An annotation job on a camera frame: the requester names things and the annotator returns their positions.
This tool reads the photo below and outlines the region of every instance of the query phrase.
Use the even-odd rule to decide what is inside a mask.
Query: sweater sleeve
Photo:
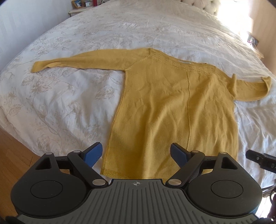
[[[105,49],[89,51],[69,58],[57,58],[35,62],[31,72],[38,72],[47,67],[98,68],[124,71],[137,61],[147,57],[150,50],[140,48],[135,50]]]
[[[246,82],[237,80],[236,74],[233,74],[228,83],[228,90],[239,101],[255,101],[264,98],[271,87],[271,77],[262,77],[261,82]]]

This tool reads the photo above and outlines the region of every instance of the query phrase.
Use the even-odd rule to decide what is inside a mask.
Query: white wall
[[[250,17],[254,20],[253,36],[264,55],[264,65],[276,75],[276,8],[267,0],[250,0]]]
[[[0,6],[0,71],[25,47],[69,18],[71,0],[6,0]]]

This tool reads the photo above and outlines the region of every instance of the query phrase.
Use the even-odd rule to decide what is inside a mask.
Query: wooden floor
[[[0,216],[17,215],[10,191],[39,156],[0,128]]]

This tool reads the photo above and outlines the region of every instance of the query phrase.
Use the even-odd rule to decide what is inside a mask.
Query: nightstand
[[[86,11],[86,10],[91,9],[91,8],[93,8],[93,6],[83,7],[83,8],[80,8],[80,9],[73,9],[73,10],[69,11],[68,14],[70,14],[70,17],[72,17],[74,15],[79,14],[80,12]]]

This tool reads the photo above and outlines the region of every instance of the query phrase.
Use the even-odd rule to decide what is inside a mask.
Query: picture frame
[[[85,7],[93,6],[93,1],[85,2]]]
[[[75,6],[76,9],[80,9],[84,7],[81,0],[73,0],[72,4]]]

